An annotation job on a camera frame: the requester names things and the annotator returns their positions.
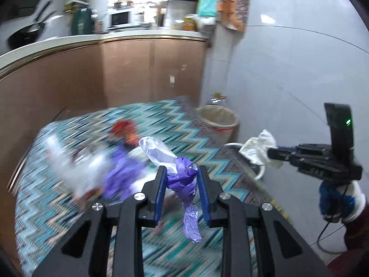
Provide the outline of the maroon right sleeve forearm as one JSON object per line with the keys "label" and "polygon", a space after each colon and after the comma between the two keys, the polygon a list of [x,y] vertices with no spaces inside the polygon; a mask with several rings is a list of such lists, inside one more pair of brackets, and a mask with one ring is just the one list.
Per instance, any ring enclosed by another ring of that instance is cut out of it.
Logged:
{"label": "maroon right sleeve forearm", "polygon": [[368,205],[345,227],[347,251],[330,262],[328,268],[333,276],[368,276]]}

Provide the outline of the right blue white gloved hand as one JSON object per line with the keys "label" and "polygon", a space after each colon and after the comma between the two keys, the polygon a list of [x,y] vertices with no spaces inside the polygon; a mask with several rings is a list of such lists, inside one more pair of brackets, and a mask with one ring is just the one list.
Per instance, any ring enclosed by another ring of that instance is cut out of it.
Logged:
{"label": "right blue white gloved hand", "polygon": [[323,219],[328,222],[350,223],[355,221],[366,208],[366,196],[358,181],[337,185],[323,181],[319,188],[319,208]]}

